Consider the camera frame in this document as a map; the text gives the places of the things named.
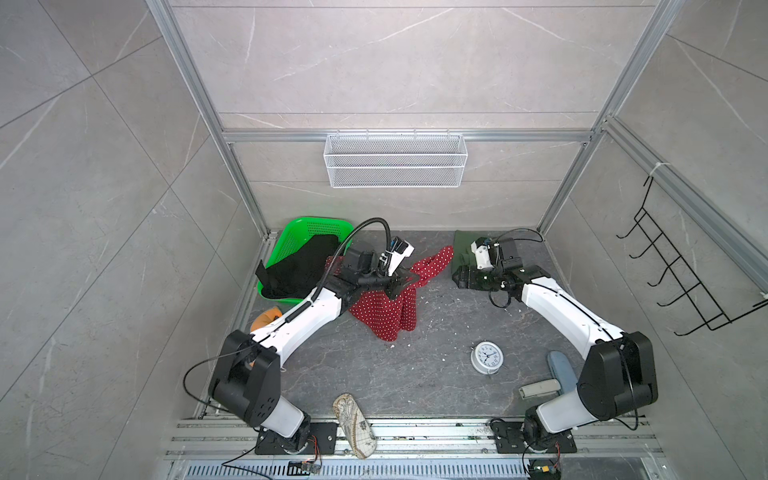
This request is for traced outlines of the green skirt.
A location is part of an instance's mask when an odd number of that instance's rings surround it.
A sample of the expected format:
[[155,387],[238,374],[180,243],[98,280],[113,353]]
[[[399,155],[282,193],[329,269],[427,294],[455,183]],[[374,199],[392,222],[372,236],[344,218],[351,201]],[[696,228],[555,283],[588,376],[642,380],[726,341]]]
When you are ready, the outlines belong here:
[[503,269],[518,257],[513,240],[471,231],[457,230],[454,233],[453,250],[451,275],[454,280],[468,271]]

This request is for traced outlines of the red polka dot skirt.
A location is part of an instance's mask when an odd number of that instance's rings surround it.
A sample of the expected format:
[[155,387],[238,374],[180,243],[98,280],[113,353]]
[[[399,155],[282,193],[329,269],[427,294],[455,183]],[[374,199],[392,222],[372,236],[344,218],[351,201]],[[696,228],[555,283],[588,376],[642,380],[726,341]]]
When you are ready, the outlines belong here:
[[443,272],[454,256],[452,246],[443,247],[437,254],[417,261],[409,272],[418,280],[409,285],[396,299],[391,300],[384,291],[362,292],[352,305],[341,304],[341,315],[349,312],[365,324],[381,340],[394,342],[401,330],[413,331],[417,325],[417,290],[426,286]]

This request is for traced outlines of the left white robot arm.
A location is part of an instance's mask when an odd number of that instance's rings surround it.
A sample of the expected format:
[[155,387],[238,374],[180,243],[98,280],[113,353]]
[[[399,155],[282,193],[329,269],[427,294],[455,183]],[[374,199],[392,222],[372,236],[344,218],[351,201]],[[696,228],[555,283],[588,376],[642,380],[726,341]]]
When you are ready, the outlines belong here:
[[342,244],[304,300],[265,327],[236,330],[225,338],[208,386],[210,398],[248,426],[275,434],[286,450],[302,450],[311,417],[282,395],[283,364],[362,294],[383,293],[394,300],[415,283],[401,266],[413,252],[399,237],[391,238],[382,253]]

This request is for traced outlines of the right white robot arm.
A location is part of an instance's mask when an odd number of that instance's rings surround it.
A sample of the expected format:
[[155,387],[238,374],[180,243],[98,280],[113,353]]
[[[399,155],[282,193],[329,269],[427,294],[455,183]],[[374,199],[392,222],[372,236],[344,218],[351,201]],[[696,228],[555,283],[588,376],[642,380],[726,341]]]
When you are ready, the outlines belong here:
[[451,277],[460,289],[504,292],[553,325],[584,359],[571,389],[530,408],[526,445],[543,452],[572,429],[638,413],[659,396],[650,339],[610,324],[568,294],[546,270],[525,264],[513,238],[457,231]]

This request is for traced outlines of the black skirt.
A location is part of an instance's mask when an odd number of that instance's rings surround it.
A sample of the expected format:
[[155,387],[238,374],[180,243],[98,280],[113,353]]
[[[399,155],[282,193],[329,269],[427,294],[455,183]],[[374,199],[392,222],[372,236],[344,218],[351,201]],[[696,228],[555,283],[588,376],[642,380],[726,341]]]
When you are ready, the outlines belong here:
[[315,235],[270,267],[260,261],[255,274],[262,285],[262,296],[273,300],[305,298],[320,281],[326,260],[339,244],[336,235]]

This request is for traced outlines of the green plastic basket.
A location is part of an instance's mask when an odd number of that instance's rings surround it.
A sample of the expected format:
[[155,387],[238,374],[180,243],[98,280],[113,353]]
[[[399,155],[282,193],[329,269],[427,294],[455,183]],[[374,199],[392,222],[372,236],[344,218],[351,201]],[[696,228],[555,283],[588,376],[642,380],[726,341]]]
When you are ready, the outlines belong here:
[[[336,235],[339,242],[345,240],[352,232],[353,225],[345,220],[302,217],[288,223],[277,239],[265,267],[270,267],[285,257],[295,253],[303,244],[315,235]],[[257,291],[262,296],[262,285],[258,280]],[[295,305],[302,299],[281,299],[272,301]]]

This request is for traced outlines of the white round clock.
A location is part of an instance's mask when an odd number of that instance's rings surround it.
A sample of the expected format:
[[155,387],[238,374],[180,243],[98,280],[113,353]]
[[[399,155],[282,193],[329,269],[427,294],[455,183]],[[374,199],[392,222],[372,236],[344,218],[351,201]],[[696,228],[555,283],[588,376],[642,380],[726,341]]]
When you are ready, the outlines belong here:
[[493,342],[482,341],[474,346],[470,355],[473,368],[482,375],[496,374],[504,363],[501,348]]

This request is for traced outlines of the orange plush toy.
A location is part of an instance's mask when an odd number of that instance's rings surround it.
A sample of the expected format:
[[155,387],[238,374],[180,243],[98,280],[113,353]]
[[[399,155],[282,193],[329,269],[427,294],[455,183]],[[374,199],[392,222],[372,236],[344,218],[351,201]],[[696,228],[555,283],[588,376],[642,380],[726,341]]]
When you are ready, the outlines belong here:
[[261,328],[267,327],[283,315],[278,307],[272,307],[256,316],[250,325],[250,331],[255,332]]

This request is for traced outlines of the blue grey insole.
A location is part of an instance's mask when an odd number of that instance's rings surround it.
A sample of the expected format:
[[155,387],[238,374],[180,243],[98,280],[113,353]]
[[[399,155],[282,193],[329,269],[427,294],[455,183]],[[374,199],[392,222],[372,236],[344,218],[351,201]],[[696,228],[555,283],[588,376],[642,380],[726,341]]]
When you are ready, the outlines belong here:
[[563,395],[574,391],[578,378],[567,356],[560,351],[550,351],[546,359],[553,378],[560,385],[558,393]]

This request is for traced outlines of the beige small remote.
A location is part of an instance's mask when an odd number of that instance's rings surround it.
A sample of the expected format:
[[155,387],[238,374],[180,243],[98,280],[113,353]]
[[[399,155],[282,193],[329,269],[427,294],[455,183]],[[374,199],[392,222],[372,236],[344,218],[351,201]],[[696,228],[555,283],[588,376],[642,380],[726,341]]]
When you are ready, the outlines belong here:
[[551,378],[539,382],[524,385],[519,388],[520,398],[523,400],[558,394],[561,390],[560,382]]

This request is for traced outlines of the patterned beige shoe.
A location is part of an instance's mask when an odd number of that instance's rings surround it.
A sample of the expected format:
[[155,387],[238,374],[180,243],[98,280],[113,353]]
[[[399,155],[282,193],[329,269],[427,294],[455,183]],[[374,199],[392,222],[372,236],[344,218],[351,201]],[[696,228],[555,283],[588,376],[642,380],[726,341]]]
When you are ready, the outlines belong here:
[[354,397],[350,393],[340,395],[333,402],[333,411],[355,456],[367,459],[373,455],[377,438]]

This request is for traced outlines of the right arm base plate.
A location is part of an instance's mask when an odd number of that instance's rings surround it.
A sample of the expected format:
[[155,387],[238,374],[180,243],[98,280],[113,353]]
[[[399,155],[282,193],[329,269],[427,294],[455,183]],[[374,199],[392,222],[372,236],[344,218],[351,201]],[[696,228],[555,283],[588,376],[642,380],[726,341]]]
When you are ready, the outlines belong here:
[[490,427],[496,450],[500,454],[523,453],[565,453],[577,452],[575,440],[570,430],[550,433],[536,420],[526,418],[523,421],[491,419]]

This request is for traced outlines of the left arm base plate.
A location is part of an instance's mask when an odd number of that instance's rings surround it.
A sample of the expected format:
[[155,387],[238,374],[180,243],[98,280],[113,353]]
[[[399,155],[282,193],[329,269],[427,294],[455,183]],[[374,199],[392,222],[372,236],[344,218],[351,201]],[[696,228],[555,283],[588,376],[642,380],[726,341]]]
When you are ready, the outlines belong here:
[[314,440],[318,441],[319,453],[331,455],[335,451],[338,436],[337,422],[312,422],[309,436],[301,450],[291,450],[292,443],[271,430],[264,430],[258,435],[254,453],[256,455],[314,455]]

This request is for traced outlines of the black wall hook rack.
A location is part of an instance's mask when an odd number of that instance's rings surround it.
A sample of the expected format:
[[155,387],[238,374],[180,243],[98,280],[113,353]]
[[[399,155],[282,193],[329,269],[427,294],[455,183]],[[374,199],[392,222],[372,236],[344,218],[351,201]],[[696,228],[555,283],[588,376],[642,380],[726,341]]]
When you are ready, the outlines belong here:
[[617,234],[616,238],[627,240],[638,233],[645,241],[645,247],[639,253],[628,254],[628,257],[639,260],[653,252],[662,262],[663,269],[660,275],[654,282],[648,281],[648,287],[660,287],[668,279],[672,279],[673,284],[677,286],[677,295],[664,302],[657,302],[656,305],[659,308],[670,308],[680,302],[685,302],[693,308],[697,323],[689,329],[674,331],[673,334],[680,338],[700,330],[714,332],[749,315],[766,310],[767,300],[762,299],[750,306],[744,313],[731,316],[726,312],[695,271],[692,263],[688,261],[688,258],[648,210],[647,203],[653,185],[654,179],[648,175],[642,184],[644,188],[642,201],[632,217],[629,229],[624,234]]

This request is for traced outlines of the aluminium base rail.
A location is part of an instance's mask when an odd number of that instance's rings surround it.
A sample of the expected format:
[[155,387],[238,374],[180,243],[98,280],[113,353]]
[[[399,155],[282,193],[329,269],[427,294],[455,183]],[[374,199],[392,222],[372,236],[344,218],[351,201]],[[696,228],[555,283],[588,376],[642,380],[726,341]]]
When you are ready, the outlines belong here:
[[353,453],[338,427],[335,451],[256,455],[258,435],[232,416],[181,420],[161,449],[167,479],[672,479],[647,421],[579,427],[576,453],[500,454],[487,418],[375,418],[377,449]]

